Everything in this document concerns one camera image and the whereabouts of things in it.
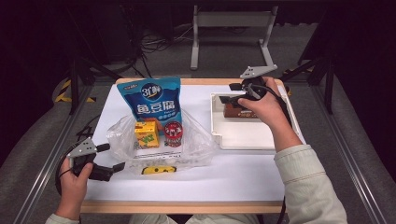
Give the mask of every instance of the person's right hand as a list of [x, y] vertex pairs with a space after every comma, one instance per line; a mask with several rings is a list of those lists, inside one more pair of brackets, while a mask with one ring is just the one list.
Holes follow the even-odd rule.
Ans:
[[[263, 77], [263, 79], [267, 87], [271, 88], [277, 95], [280, 95], [272, 77]], [[276, 152], [302, 143], [290, 127], [288, 119], [286, 119], [279, 102], [273, 94], [267, 92], [259, 101], [241, 98], [238, 100], [238, 104], [253, 111], [262, 122], [270, 127], [274, 137]]]
[[[277, 85], [272, 77], [263, 77], [262, 79], [267, 87], [271, 88], [278, 96], [280, 95]], [[269, 92], [267, 92], [259, 101], [250, 101], [248, 99], [241, 98], [238, 100], [238, 104], [253, 111], [257, 117], [270, 128], [275, 127], [279, 122], [288, 122], [279, 102], [276, 100], [275, 96]]]

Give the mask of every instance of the yellow box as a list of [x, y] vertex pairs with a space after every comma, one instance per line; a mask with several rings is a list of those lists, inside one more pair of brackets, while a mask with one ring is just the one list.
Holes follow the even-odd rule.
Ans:
[[134, 126], [134, 134], [142, 148], [159, 147], [157, 123], [155, 121], [137, 122]]

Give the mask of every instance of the brown object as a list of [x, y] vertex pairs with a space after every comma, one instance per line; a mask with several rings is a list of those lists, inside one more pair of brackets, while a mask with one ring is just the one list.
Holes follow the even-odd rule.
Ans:
[[256, 114], [248, 109], [234, 108], [232, 104], [224, 104], [224, 118], [255, 119]]

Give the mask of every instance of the white table surface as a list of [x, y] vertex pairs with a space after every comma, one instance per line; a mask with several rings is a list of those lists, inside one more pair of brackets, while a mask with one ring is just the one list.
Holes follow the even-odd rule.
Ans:
[[[210, 94], [229, 91], [226, 85], [182, 85], [180, 104], [210, 132]], [[130, 107], [113, 85], [93, 142], [107, 143], [107, 129], [130, 114]], [[283, 200], [284, 186], [274, 154], [271, 150], [219, 150], [205, 167], [156, 175], [134, 175], [123, 170], [115, 173], [109, 182], [89, 180], [85, 202], [279, 203]], [[120, 161], [105, 151], [98, 153], [95, 162], [111, 167]]]

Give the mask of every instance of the hand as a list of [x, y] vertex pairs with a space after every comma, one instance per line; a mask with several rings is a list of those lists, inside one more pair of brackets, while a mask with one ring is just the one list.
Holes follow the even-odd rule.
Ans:
[[[271, 88], [278, 96], [280, 95], [277, 84], [272, 77], [263, 77], [262, 79], [267, 87]], [[279, 102], [276, 100], [275, 96], [269, 92], [259, 101], [250, 101], [241, 98], [238, 100], [238, 104], [253, 111], [257, 117], [270, 128], [275, 127], [280, 122], [287, 122]]]
[[[272, 77], [263, 77], [263, 80], [267, 87], [271, 88], [277, 95], [280, 95]], [[259, 101], [250, 101], [241, 98], [238, 100], [238, 104], [253, 111], [262, 122], [270, 127], [274, 137], [276, 152], [302, 143], [300, 138], [290, 127], [279, 102], [273, 94], [267, 92]]]
[[[57, 216], [78, 220], [81, 204], [87, 193], [87, 181], [92, 167], [92, 163], [87, 163], [79, 176], [75, 176], [71, 170], [61, 176], [62, 197], [55, 212]], [[62, 163], [60, 174], [69, 169], [69, 159], [66, 158]]]

